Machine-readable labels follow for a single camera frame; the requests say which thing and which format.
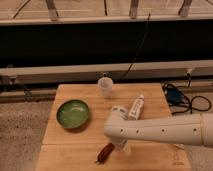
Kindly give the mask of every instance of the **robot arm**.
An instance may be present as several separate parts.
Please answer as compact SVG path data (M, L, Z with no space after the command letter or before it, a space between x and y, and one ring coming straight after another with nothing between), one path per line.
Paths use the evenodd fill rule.
M112 108L104 133L114 145L124 140L145 140L213 147L213 114L125 120L121 106Z

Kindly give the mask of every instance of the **speckled floor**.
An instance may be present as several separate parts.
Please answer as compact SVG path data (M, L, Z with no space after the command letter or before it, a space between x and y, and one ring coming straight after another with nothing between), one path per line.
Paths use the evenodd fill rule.
M204 95L213 103L213 93L189 96L194 95ZM0 171L35 170L52 104L53 101L0 104ZM206 103L196 101L195 105L205 107ZM213 149L185 148L193 171L213 170Z

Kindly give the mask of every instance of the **wood grain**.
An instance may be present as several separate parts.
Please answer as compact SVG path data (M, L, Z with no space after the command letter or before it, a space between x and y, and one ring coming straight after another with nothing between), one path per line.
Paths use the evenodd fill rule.
M145 96L141 119L170 116L160 84L115 84L111 99L103 99L94 84L60 85L48 120L37 171L190 170L184 150L145 141L128 141L132 151L129 156L116 149L104 165L94 163L109 141L103 134L103 125L111 107L122 105L129 110L140 93ZM85 101L91 118L86 127L68 131L57 123L56 112L61 104L72 99Z

